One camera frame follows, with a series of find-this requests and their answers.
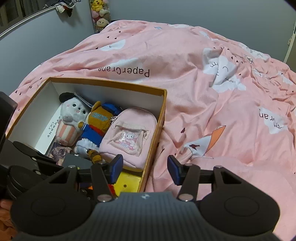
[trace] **white pants of plush toy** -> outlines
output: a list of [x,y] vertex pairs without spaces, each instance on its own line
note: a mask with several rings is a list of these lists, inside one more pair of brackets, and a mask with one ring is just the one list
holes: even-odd
[[76,144],[74,148],[75,154],[78,154],[81,158],[88,158],[87,150],[99,151],[99,147],[91,142],[89,139],[82,138]]

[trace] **metal bolt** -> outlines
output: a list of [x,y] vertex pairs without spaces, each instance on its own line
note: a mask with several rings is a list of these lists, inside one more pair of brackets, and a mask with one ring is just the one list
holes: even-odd
[[101,194],[97,197],[100,202],[108,202],[112,200],[112,197],[108,194]]
[[183,193],[183,194],[180,194],[178,198],[180,200],[182,200],[182,201],[188,202],[188,201],[191,201],[193,199],[193,196],[191,194],[188,194],[188,193]]

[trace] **pink duvet cover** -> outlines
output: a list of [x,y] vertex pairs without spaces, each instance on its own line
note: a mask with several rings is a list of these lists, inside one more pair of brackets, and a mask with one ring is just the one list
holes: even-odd
[[[278,202],[275,234],[296,234],[296,75],[286,64],[201,27],[116,21],[36,67],[10,95],[19,103],[12,122],[50,76],[167,89],[146,191],[177,194],[166,167],[170,154],[203,169],[222,165]],[[209,192],[200,185],[198,199]]]

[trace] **cardboard box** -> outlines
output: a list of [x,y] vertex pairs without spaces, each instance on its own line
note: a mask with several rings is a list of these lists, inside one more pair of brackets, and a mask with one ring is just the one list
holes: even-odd
[[60,114],[59,95],[73,92],[90,103],[100,100],[112,102],[123,109],[141,107],[150,111],[157,119],[157,126],[141,175],[138,191],[144,191],[154,161],[158,140],[164,124],[167,91],[144,85],[110,80],[50,77],[37,90],[22,110],[7,138],[25,143],[45,154],[57,128]]

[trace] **transparent pocket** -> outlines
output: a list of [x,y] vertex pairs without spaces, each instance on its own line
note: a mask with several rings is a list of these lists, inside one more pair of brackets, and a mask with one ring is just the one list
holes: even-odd
[[149,135],[144,126],[119,121],[109,144],[130,155],[139,156]]

